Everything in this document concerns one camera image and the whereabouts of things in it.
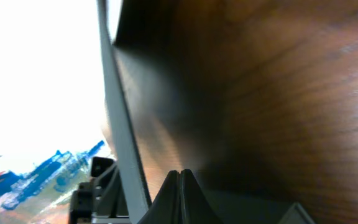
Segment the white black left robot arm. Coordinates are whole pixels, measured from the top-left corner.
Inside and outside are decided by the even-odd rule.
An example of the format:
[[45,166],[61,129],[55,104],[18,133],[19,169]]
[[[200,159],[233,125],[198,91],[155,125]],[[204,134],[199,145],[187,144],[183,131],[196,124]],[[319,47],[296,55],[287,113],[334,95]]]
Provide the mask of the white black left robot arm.
[[79,183],[71,195],[68,223],[130,222],[115,160],[94,157],[91,161],[91,180]]

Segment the black gift box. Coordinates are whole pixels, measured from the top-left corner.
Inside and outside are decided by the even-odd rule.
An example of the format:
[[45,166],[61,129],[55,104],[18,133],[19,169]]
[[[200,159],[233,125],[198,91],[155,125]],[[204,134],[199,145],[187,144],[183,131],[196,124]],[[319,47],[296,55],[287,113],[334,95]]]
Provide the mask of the black gift box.
[[358,223],[358,0],[132,0],[114,53],[146,183]]

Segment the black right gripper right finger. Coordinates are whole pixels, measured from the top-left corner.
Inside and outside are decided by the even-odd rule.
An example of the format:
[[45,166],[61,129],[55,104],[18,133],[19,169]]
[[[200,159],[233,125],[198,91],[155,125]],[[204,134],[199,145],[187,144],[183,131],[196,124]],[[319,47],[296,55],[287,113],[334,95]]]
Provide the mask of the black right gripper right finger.
[[222,224],[189,169],[180,172],[181,220],[184,224]]

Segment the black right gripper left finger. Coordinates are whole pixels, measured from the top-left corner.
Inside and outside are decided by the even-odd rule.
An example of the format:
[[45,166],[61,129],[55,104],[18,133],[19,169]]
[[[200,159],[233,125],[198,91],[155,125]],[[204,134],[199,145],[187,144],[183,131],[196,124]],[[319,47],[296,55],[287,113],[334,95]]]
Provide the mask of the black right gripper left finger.
[[180,222],[179,173],[171,170],[151,207],[138,224],[178,224]]

